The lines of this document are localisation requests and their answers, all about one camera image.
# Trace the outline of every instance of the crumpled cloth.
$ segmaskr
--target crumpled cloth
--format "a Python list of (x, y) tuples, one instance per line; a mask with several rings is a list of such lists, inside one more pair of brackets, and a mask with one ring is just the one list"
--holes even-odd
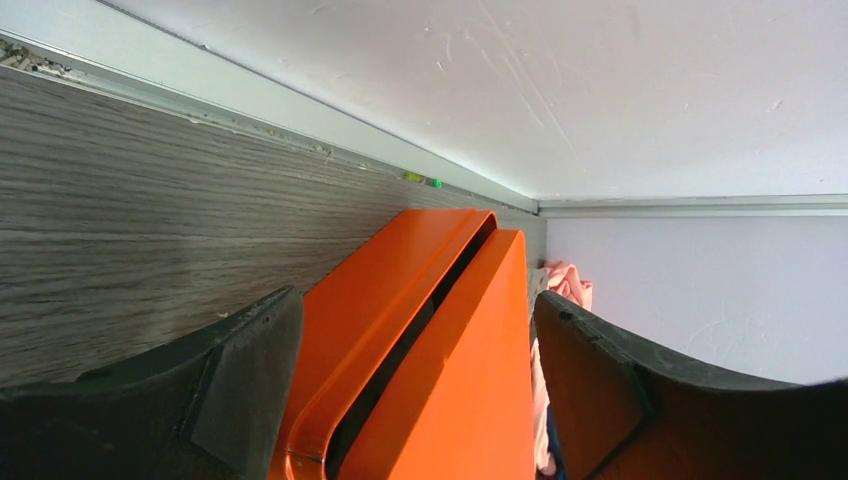
[[(577, 267), (561, 261), (546, 262), (544, 270), (548, 273), (548, 289), (557, 292), (586, 310), (592, 308), (592, 282), (580, 280)], [(535, 443), (533, 456), (536, 470), (545, 476), (556, 473), (556, 463), (548, 450), (548, 389), (545, 386), (545, 374), (539, 363), (539, 340), (535, 339), (530, 348), (530, 377), (533, 385), (533, 433)]]

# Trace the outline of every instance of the orange surface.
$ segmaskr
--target orange surface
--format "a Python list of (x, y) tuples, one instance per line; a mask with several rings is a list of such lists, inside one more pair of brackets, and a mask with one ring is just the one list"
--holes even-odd
[(345, 412), (465, 245), (495, 227), (491, 212), (404, 211), (305, 295), (269, 478), (325, 478), (321, 462)]
[(401, 363), (339, 478), (534, 478), (524, 236), (498, 230)]

